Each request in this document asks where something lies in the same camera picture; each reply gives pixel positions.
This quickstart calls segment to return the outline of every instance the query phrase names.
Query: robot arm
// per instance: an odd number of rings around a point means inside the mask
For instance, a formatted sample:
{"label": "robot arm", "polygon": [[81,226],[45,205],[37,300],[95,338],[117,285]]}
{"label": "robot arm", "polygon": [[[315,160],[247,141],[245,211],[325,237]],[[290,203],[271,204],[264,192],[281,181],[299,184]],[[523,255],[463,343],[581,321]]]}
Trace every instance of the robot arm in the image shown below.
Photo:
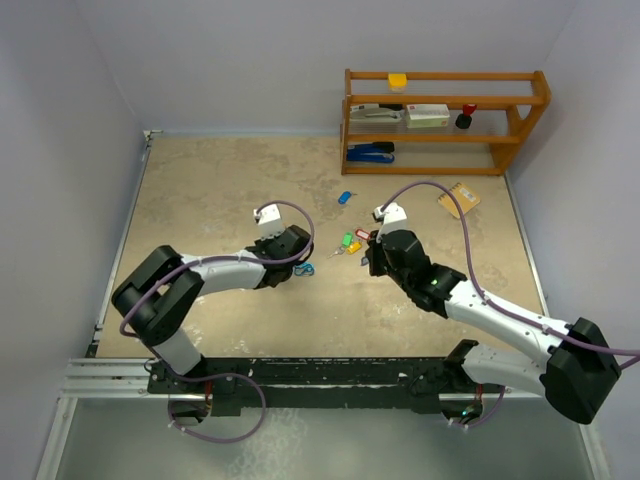
{"label": "robot arm", "polygon": [[431,263],[416,235],[407,229],[402,207],[395,203],[384,211],[378,207],[374,218],[382,226],[368,242],[370,275],[388,275],[418,308],[477,327],[517,350],[501,352],[477,342],[467,347],[462,369],[471,380],[544,396],[564,416],[579,423],[591,422],[620,377],[615,358],[575,347],[544,330],[551,327],[581,341],[608,346],[594,323],[580,318],[571,325],[485,292],[485,297],[500,307],[544,328],[515,320],[487,305],[464,274]]}
{"label": "robot arm", "polygon": [[296,225],[285,228],[275,205],[254,212],[254,217],[261,236],[255,245],[212,263],[179,254],[167,245],[158,247],[113,293],[113,305],[125,316],[167,273],[195,264],[173,278],[164,292],[154,293],[140,305],[129,323],[140,341],[179,375],[198,377],[202,366],[202,355],[181,328],[197,297],[236,288],[276,287],[304,261],[279,265],[251,261],[290,258],[300,253],[310,238]]}

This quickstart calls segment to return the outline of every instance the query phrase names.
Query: orange wooden shelf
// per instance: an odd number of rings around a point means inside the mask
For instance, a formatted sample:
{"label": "orange wooden shelf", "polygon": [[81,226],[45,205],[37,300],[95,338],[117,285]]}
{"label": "orange wooden shelf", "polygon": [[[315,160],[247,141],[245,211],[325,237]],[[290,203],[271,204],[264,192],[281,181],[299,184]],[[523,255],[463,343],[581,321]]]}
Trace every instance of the orange wooden shelf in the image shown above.
{"label": "orange wooden shelf", "polygon": [[[551,101],[551,90],[541,71],[532,73],[503,72],[407,72],[405,93],[389,93],[386,88],[387,72],[345,71],[345,98],[342,102],[340,128],[342,173],[360,174],[420,174],[420,175],[502,175],[509,167],[522,144],[527,140],[542,113]],[[455,90],[469,90],[460,94]],[[448,127],[409,129],[404,120],[399,124],[363,124],[351,122],[352,105],[363,103],[438,103],[447,104],[452,111]],[[453,124],[457,113],[465,104],[476,104],[469,130],[459,130]],[[522,118],[518,105],[529,106]],[[499,131],[490,115],[501,115],[504,131]],[[493,157],[493,168],[460,167],[400,167],[388,165],[362,166],[347,162],[347,147],[356,142],[438,142],[486,143]]]}

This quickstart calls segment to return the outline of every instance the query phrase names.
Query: notebook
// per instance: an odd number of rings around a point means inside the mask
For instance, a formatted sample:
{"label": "notebook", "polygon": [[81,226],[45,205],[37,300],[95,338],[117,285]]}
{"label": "notebook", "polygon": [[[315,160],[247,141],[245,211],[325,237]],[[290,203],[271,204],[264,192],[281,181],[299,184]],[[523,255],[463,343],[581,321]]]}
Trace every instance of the notebook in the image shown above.
{"label": "notebook", "polygon": [[[462,212],[466,215],[466,213],[480,203],[480,197],[478,194],[467,187],[464,183],[456,183],[453,187],[449,189],[453,196],[456,197],[456,200],[460,203],[462,207]],[[453,204],[453,201],[446,193],[443,193],[438,197],[438,203],[446,208],[451,215],[456,218],[460,218],[458,215],[458,210],[456,206]]]}

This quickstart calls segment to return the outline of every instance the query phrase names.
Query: white wall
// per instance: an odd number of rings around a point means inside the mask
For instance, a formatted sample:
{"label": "white wall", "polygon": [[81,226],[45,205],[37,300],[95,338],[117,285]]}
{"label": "white wall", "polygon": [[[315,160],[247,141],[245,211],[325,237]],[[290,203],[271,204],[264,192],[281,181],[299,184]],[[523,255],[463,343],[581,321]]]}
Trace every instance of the white wall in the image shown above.
{"label": "white wall", "polygon": [[143,146],[69,0],[0,5],[0,477],[35,475],[84,355]]}
{"label": "white wall", "polygon": [[336,132],[344,69],[533,70],[576,0],[78,0],[145,128]]}
{"label": "white wall", "polygon": [[[581,0],[544,64],[553,101],[511,169],[554,315],[640,348],[640,2]],[[616,478],[640,476],[640,366],[598,419]]]}

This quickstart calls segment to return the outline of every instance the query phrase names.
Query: white label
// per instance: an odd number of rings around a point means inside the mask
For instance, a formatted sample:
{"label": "white label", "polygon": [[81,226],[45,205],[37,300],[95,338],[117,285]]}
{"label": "white label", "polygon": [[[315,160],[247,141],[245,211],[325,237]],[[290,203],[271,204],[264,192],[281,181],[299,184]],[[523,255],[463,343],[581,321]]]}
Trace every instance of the white label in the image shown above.
{"label": "white label", "polygon": [[461,188],[460,193],[467,197],[467,200],[469,200],[470,202],[476,201],[476,197],[466,188]]}

